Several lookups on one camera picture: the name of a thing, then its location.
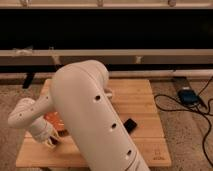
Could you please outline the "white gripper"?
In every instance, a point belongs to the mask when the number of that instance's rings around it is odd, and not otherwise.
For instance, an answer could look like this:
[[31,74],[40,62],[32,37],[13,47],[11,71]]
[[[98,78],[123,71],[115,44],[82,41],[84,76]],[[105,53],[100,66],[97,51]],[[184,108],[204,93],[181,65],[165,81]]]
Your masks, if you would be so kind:
[[55,148],[60,138],[53,125],[43,117],[39,117],[29,126],[29,133],[37,142],[45,142],[49,148]]

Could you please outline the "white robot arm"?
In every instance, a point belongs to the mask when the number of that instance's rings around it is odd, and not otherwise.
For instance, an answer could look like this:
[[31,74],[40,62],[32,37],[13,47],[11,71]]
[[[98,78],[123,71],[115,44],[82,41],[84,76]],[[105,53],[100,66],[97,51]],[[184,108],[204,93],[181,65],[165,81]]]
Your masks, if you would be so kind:
[[43,141],[52,125],[42,116],[56,111],[91,171],[150,171],[105,94],[108,80],[99,61],[66,65],[53,75],[45,95],[19,101],[8,124]]

